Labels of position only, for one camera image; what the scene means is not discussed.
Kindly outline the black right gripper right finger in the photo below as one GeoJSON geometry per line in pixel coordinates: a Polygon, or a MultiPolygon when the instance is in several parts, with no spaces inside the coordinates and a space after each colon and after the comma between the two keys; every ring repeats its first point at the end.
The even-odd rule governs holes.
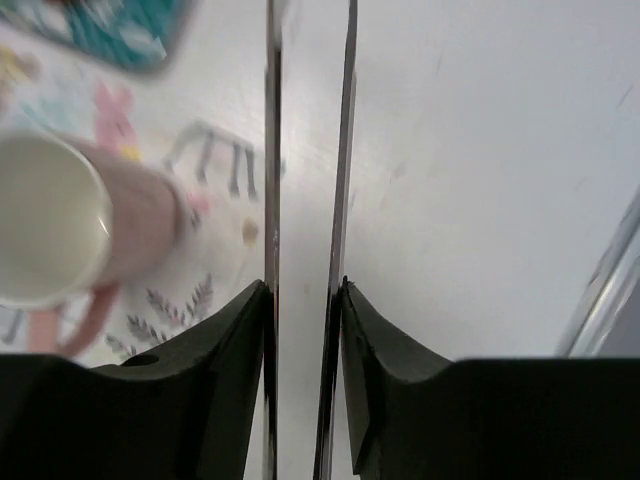
{"type": "Polygon", "coordinates": [[[352,468],[363,479],[635,479],[635,359],[450,361],[342,287],[352,468]]]}

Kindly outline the metal tongs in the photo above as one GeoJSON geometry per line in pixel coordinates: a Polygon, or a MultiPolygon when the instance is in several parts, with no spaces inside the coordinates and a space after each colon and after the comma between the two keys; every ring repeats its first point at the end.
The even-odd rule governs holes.
{"type": "MultiPolygon", "coordinates": [[[[277,477],[278,373],[279,373],[279,286],[281,212],[281,129],[283,87],[284,1],[266,3],[265,68],[265,204],[264,282],[268,287],[272,316],[264,322],[264,442],[265,479],[277,477]]],[[[340,351],[341,298],[346,244],[348,202],[352,164],[356,97],[356,51],[358,3],[351,1],[343,62],[340,128],[335,183],[329,277],[325,310],[322,372],[316,427],[313,477],[332,477],[335,390],[340,351]]]]}

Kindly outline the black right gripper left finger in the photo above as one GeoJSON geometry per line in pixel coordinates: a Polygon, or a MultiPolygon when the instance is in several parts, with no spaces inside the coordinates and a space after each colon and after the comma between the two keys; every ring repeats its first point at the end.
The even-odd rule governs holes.
{"type": "Polygon", "coordinates": [[[1,358],[5,479],[240,479],[263,354],[265,286],[120,365],[1,358]]]}

